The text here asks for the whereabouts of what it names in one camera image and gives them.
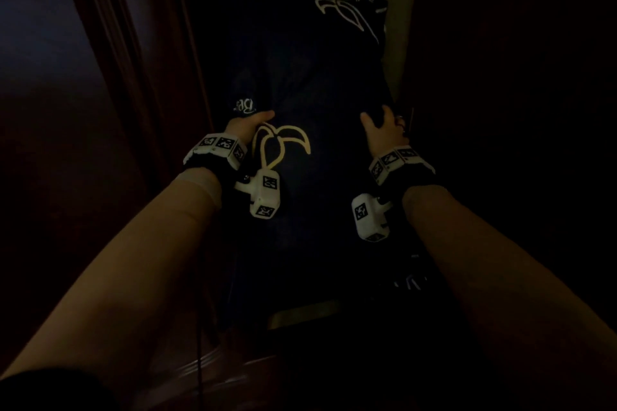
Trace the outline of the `person's left forearm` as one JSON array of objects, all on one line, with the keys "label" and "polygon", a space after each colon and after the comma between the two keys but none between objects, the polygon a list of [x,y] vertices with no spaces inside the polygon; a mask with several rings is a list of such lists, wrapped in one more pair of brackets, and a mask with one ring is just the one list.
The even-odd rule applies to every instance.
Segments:
[{"label": "person's left forearm", "polygon": [[96,376],[119,398],[131,394],[220,196],[208,169],[175,178],[95,257],[2,379],[62,368]]}]

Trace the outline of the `person's left hand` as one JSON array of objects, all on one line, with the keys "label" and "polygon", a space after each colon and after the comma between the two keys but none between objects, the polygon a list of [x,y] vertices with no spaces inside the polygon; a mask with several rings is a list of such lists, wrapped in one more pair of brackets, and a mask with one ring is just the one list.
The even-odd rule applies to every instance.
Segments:
[{"label": "person's left hand", "polygon": [[238,140],[240,140],[244,145],[248,145],[252,141],[256,133],[256,130],[258,129],[260,125],[259,126],[246,126],[243,123],[244,118],[246,117],[231,119],[228,122],[227,126],[225,127],[225,133],[233,135]]}]

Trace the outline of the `person's right forearm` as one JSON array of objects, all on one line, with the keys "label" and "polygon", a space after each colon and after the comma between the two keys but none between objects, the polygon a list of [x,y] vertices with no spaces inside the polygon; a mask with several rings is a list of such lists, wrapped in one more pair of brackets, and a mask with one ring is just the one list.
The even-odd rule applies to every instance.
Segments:
[{"label": "person's right forearm", "polygon": [[402,204],[522,409],[617,411],[617,333],[588,304],[443,187]]}]

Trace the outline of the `dark pillow with white print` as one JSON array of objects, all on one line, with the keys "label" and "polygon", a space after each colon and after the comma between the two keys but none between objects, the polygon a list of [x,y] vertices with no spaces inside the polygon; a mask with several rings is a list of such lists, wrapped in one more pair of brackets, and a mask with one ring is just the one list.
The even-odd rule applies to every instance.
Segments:
[{"label": "dark pillow with white print", "polygon": [[378,188],[360,114],[383,122],[394,109],[384,76],[389,0],[234,0],[221,50],[227,113],[273,110],[247,145],[241,176],[279,173],[272,219],[250,213],[250,196],[225,194],[225,228],[237,251],[224,326],[265,324],[291,309],[414,293],[428,282],[428,254],[402,205],[386,212],[390,235],[356,230],[352,200]]}]

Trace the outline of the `person's right hand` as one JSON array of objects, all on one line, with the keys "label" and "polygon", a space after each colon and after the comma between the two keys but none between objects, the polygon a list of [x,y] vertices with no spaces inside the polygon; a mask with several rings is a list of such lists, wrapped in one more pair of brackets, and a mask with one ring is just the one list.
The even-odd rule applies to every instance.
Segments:
[{"label": "person's right hand", "polygon": [[404,118],[396,115],[386,104],[382,105],[382,111],[383,122],[376,134],[366,135],[368,148],[374,158],[386,154],[395,147],[410,144]]}]

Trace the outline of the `dark wooden door frame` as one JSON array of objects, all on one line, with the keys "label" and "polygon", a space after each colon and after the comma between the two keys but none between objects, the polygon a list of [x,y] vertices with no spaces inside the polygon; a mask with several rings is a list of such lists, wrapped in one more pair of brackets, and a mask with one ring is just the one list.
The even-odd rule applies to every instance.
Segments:
[{"label": "dark wooden door frame", "polygon": [[73,0],[150,195],[215,125],[186,0]]}]

